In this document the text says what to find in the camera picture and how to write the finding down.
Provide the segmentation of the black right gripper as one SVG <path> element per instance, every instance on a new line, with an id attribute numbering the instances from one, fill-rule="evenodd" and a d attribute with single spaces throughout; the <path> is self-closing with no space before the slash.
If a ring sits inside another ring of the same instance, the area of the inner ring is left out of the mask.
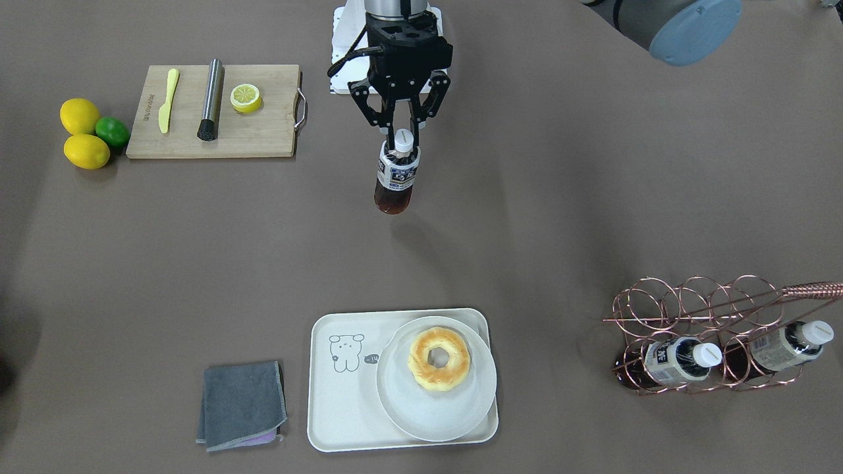
<path id="1" fill-rule="evenodd" d="M 413 150 L 420 144 L 425 121 L 436 116 L 451 81 L 454 48 L 439 35 L 439 18 L 425 10 L 409 19 L 377 18 L 366 13 L 368 47 L 352 57 L 369 57 L 367 78 L 349 82 L 350 95 L 371 126 L 387 136 L 388 150 L 395 149 L 394 112 L 398 100 L 410 102 Z"/>

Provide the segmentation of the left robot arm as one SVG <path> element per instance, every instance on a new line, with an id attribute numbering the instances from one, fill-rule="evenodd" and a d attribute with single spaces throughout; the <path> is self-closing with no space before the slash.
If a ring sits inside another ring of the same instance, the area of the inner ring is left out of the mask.
<path id="1" fill-rule="evenodd" d="M 728 39 L 740 1 L 584 1 L 651 57 L 671 66 L 698 63 Z"/>

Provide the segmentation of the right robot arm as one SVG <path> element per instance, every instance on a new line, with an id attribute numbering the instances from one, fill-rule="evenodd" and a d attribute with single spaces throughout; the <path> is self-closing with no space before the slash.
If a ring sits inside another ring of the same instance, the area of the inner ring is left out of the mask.
<path id="1" fill-rule="evenodd" d="M 420 126 L 436 116 L 450 86 L 445 69 L 454 48 L 439 35 L 437 16 L 427 6 L 427 1 L 366 1 L 366 24 L 345 57 L 369 58 L 367 77 L 347 86 L 370 125 L 387 135 L 391 149 L 396 147 L 396 102 L 409 102 L 417 148 Z"/>

